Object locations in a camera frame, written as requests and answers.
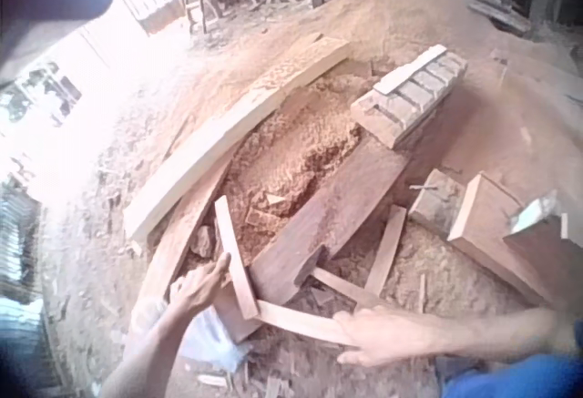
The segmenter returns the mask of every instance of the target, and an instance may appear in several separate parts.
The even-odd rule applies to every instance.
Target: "wooden board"
[[[465,187],[436,168],[427,177],[425,185],[436,189],[422,189],[419,192],[409,210],[409,218],[434,234],[447,238],[462,205]]]
[[[312,276],[322,284],[325,284],[345,297],[358,302],[363,308],[372,308],[376,305],[383,305],[389,308],[393,307],[390,302],[385,301],[369,291],[366,291],[362,287],[358,287],[347,280],[343,280],[322,268],[315,268],[312,271]]]
[[[386,279],[393,267],[394,256],[399,247],[406,216],[406,209],[396,205],[391,206],[389,220],[386,223],[379,250],[376,252],[373,266],[368,274],[366,284],[364,284],[364,289],[375,296],[379,296],[383,291]],[[362,307],[364,306],[359,303],[356,309],[361,309]]]
[[[399,148],[413,130],[432,116],[465,73],[464,59],[451,52],[435,57],[435,51],[426,51],[432,54],[421,60],[425,66],[418,68],[414,61],[397,68],[384,77],[383,85],[377,84],[351,105],[353,119],[388,148]]]
[[[254,318],[259,314],[257,302],[247,271],[243,264],[243,258],[240,255],[239,245],[237,245],[237,238],[235,237],[235,229],[229,213],[229,203],[226,196],[221,196],[215,201],[215,215],[217,217],[217,225],[219,226],[220,242],[225,251],[230,254],[229,273],[237,295],[240,311],[244,319]]]
[[[257,300],[257,302],[260,310],[259,318],[262,322],[320,341],[353,346],[353,341],[334,319],[286,309],[262,300]]]
[[[514,286],[527,300],[540,304],[550,294],[528,261],[503,241],[509,218],[520,206],[498,185],[478,174],[465,188],[462,206],[448,241],[503,281]]]
[[[371,138],[361,142],[250,265],[257,298],[278,305],[288,302],[299,290],[294,280],[305,261],[320,245],[330,257],[336,254],[389,191],[407,161]],[[260,321],[243,320],[232,284],[221,290],[214,305],[235,342],[261,326]]]
[[[225,154],[180,200],[148,266],[138,300],[147,297],[165,298],[189,249],[189,240],[199,228],[229,169],[233,153],[234,149]]]
[[[349,55],[347,42],[322,38],[260,77],[222,117],[195,131],[152,175],[124,211],[128,238],[144,239],[182,195],[226,151],[277,109]]]

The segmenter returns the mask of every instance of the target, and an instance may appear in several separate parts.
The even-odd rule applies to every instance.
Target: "wooden stick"
[[[352,340],[334,319],[286,309],[262,300],[257,300],[257,303],[260,310],[258,318],[260,321],[320,341],[353,346]]]
[[[369,291],[366,291],[347,280],[343,280],[322,268],[315,268],[312,271],[312,276],[322,284],[325,284],[347,298],[358,302],[363,308],[372,308],[376,305],[383,305],[389,308],[393,307],[389,302],[382,300],[378,296],[374,296]]]
[[[244,319],[251,319],[259,314],[255,295],[249,283],[249,277],[241,258],[235,230],[229,214],[229,203],[226,196],[221,196],[215,201],[215,213],[219,225],[220,241],[225,251],[230,254],[229,273],[235,288],[235,295],[241,314]]]
[[[399,246],[406,215],[407,210],[403,207],[397,207],[396,205],[391,207],[389,221],[386,224],[379,250],[376,252],[371,272],[364,285],[364,289],[373,295],[378,296],[381,294],[384,283],[393,267],[394,256]],[[362,305],[357,305],[356,310],[362,307]]]

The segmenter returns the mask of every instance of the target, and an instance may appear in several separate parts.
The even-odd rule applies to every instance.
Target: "human hand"
[[[383,306],[362,309],[355,314],[340,311],[333,318],[359,348],[340,354],[338,362],[362,366],[435,354],[444,327],[444,320],[436,316]]]
[[[229,263],[230,254],[223,252],[216,263],[205,264],[178,278],[170,286],[170,306],[176,305],[193,314],[205,310],[219,293]]]

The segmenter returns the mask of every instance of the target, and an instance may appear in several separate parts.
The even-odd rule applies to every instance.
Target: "person's arm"
[[[358,347],[341,354],[340,363],[376,366],[440,354],[513,361],[536,353],[575,355],[579,351],[575,321],[547,309],[446,319],[377,307],[354,315],[342,311],[334,319]]]
[[[192,270],[175,283],[173,289],[178,291],[171,297],[168,309],[146,335],[140,349],[109,375],[101,398],[164,396],[182,336],[192,318],[212,304],[229,262],[230,255],[223,254],[216,264]]]

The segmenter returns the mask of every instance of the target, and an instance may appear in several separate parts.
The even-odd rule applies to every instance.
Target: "blue clothing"
[[[491,373],[467,372],[449,382],[444,390],[444,398],[575,396],[583,396],[583,361],[556,355],[535,355]]]

